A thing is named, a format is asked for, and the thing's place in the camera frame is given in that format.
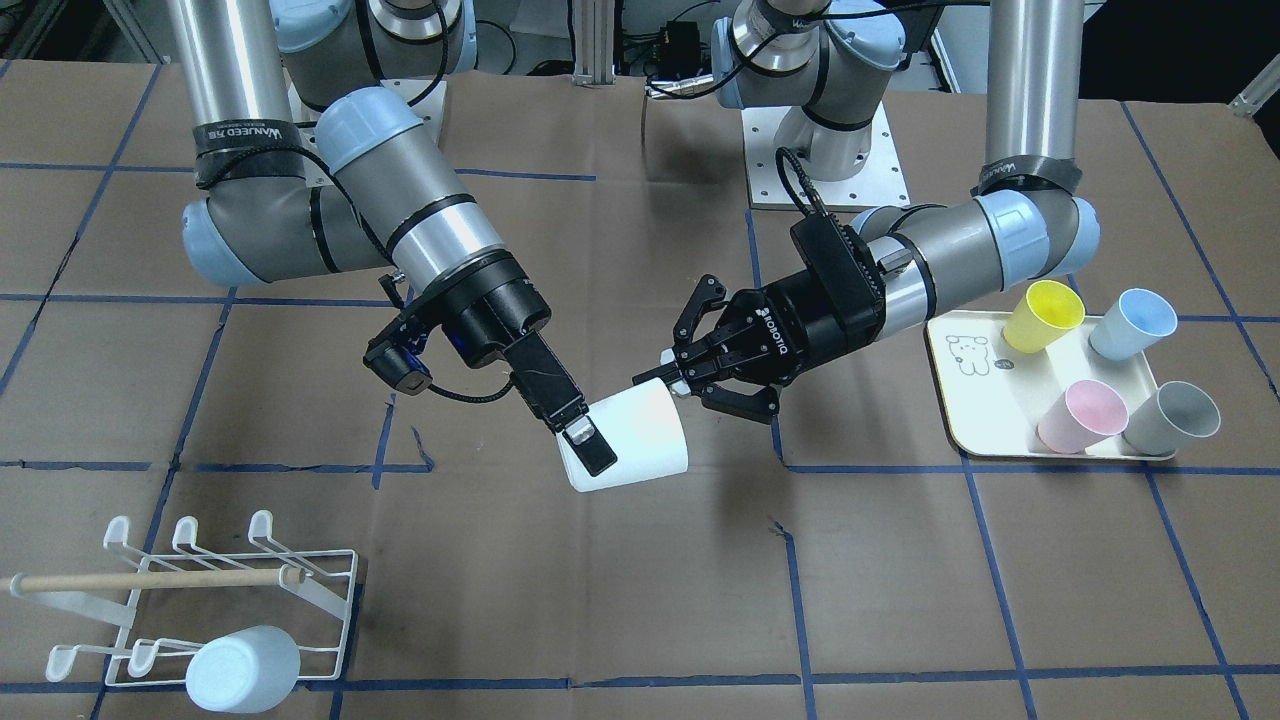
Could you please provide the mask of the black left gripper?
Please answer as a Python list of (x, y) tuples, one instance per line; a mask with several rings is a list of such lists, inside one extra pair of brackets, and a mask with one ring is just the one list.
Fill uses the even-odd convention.
[(696, 395), (716, 413), (772, 421), (778, 389), (813, 368), (869, 345), (886, 319), (884, 281), (868, 243), (832, 213), (790, 229), (804, 270), (726, 297), (712, 275), (675, 328), (675, 360), (632, 378)]

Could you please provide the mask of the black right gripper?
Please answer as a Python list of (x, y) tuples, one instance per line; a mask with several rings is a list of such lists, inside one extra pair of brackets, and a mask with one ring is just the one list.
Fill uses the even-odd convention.
[(585, 397), (539, 336), (549, 320), (550, 307), (518, 261), (495, 250), (433, 282), (369, 341), (364, 364), (389, 387), (417, 395), (430, 383), (419, 356), (430, 332), (442, 328), (467, 366), (506, 360), (534, 416), (562, 432), (588, 477), (599, 477), (617, 455), (594, 420), (581, 418)]

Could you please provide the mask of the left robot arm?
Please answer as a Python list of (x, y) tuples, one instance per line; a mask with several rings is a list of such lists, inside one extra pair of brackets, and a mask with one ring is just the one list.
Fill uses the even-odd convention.
[(986, 147), (966, 199), (858, 200), (838, 217), (835, 182), (863, 170), (891, 76), (941, 1), (741, 1), (717, 20), (712, 90), (783, 118), (763, 161), (799, 213), (801, 266), (755, 290), (703, 277), (673, 343), (635, 384), (662, 383), (705, 407), (771, 421), (801, 374), (937, 314), (1021, 282), (1071, 274), (1100, 228), (1076, 193), (1083, 1), (992, 1)]

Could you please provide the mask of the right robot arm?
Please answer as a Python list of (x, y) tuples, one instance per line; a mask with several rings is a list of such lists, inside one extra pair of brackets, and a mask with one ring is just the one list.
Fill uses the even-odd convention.
[(197, 272), (227, 287), (399, 270), (406, 302), (364, 364), (402, 395), (433, 387), (442, 331), (509, 387), (590, 477), (617, 456), (540, 337), (550, 309), (444, 159), (415, 105), (474, 59), (467, 1), (170, 1), (206, 197), (183, 215)]

